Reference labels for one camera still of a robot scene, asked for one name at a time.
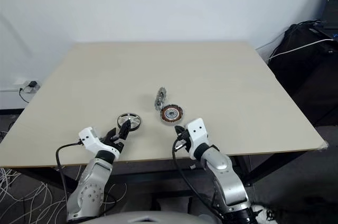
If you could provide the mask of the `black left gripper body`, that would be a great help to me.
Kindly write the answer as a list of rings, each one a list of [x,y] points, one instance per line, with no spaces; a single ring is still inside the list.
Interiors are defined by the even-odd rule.
[[[121,152],[124,148],[124,143],[120,139],[108,139],[105,138],[102,141],[105,145],[115,148],[117,151]]]

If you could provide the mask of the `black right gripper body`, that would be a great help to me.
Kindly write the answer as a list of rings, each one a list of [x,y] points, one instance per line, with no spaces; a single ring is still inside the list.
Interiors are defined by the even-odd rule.
[[[175,151],[179,151],[180,149],[184,148],[188,154],[189,157],[194,160],[195,157],[193,155],[193,153],[190,152],[190,149],[192,147],[192,134],[195,132],[195,129],[184,129],[184,132],[177,136],[176,138],[176,143],[175,143]]]

